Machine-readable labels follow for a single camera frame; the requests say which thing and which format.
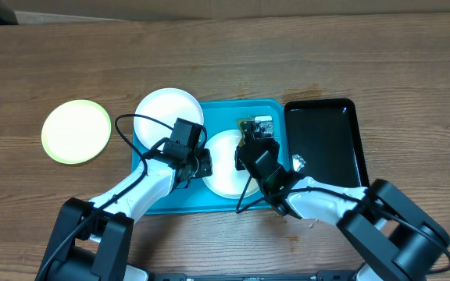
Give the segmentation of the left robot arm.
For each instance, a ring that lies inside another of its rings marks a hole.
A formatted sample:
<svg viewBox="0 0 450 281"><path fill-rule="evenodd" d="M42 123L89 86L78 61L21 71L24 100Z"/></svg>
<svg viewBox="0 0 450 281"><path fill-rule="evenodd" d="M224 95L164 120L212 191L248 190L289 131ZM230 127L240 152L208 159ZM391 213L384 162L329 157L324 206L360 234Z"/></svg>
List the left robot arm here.
<svg viewBox="0 0 450 281"><path fill-rule="evenodd" d="M183 182L212 173L207 149L182 155L151 149L113 189L90 201L72 197L59 210L38 280L146 280L128 264L136 222Z"/></svg>

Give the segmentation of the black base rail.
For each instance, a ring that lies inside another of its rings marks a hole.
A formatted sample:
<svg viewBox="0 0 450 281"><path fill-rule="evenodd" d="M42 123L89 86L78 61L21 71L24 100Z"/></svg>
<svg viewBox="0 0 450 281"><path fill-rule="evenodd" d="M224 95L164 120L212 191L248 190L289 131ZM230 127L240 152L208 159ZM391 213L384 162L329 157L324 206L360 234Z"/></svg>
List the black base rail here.
<svg viewBox="0 0 450 281"><path fill-rule="evenodd" d="M296 274L200 275L150 273L149 281L356 281L356 271L329 270Z"/></svg>

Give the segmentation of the green yellow sponge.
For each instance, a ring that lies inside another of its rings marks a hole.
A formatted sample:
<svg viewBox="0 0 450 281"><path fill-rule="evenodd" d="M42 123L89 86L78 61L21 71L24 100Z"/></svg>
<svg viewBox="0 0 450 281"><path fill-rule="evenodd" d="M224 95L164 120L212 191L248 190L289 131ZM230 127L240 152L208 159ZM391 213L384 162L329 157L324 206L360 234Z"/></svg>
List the green yellow sponge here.
<svg viewBox="0 0 450 281"><path fill-rule="evenodd" d="M255 121L253 119L239 119L237 126L242 133L249 133L255 129Z"/></svg>

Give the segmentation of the teal plastic tray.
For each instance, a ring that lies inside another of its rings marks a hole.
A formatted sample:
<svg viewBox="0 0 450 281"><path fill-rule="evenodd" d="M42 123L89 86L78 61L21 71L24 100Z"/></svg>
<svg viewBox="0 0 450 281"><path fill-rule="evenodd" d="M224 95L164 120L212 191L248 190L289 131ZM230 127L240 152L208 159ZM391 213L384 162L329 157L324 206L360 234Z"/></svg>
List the teal plastic tray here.
<svg viewBox="0 0 450 281"><path fill-rule="evenodd" d="M278 162L286 169L291 167L284 110L277 101L271 99L203 101L200 106L209 138L223 131L236 129L239 119L271 116L273 118L273 137L280 145ZM203 179L196 179L191 181L188 188L177 189L159 199L146 213L148 215L164 215L228 212L233 211L237 203L236 199L228 199L213 193L205 185Z"/></svg>

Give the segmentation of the light green plate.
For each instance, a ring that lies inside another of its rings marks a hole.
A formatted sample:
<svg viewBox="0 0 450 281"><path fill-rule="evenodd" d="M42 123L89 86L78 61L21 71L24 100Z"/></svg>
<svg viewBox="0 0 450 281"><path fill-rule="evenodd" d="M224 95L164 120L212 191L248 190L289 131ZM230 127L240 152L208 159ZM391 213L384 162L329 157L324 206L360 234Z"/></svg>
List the light green plate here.
<svg viewBox="0 0 450 281"><path fill-rule="evenodd" d="M41 144L53 160L76 165L99 155L109 142L112 124L107 111L90 100L67 101L46 118Z"/></svg>

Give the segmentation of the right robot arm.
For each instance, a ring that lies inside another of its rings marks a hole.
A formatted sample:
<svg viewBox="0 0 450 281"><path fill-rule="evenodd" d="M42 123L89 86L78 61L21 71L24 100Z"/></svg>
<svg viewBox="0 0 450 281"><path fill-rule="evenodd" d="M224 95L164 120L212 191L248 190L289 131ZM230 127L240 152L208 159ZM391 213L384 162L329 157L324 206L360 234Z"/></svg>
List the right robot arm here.
<svg viewBox="0 0 450 281"><path fill-rule="evenodd" d="M364 259L357 280L424 280L450 271L450 237L426 212L386 180L338 187L286 170L268 120L241 119L236 161L262 201L282 216L336 226Z"/></svg>

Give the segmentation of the black plastic tray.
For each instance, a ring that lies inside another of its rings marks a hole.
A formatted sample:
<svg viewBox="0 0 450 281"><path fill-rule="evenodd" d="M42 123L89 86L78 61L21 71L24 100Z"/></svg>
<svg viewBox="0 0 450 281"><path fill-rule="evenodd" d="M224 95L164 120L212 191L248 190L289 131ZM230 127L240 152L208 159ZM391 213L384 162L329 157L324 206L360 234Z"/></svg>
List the black plastic tray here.
<svg viewBox="0 0 450 281"><path fill-rule="evenodd" d="M370 185L352 100L290 101L284 121L294 171L339 187Z"/></svg>

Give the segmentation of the white plate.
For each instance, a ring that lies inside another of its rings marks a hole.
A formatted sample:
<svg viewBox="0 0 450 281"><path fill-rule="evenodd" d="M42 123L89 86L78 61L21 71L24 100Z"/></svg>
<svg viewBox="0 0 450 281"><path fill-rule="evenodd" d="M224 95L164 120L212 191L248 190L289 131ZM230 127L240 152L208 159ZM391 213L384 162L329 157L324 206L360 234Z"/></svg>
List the white plate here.
<svg viewBox="0 0 450 281"><path fill-rule="evenodd" d="M215 194L228 199L239 199L250 174L237 170L235 151L241 140L240 130L226 130L213 136L206 144L212 161L212 175L203 179Z"/></svg>
<svg viewBox="0 0 450 281"><path fill-rule="evenodd" d="M204 124L204 115L198 101L188 92L178 88L162 88L142 99L135 113L156 119L174 127L177 118ZM171 130L149 119L134 117L134 132L140 143L151 148L156 141L170 137Z"/></svg>

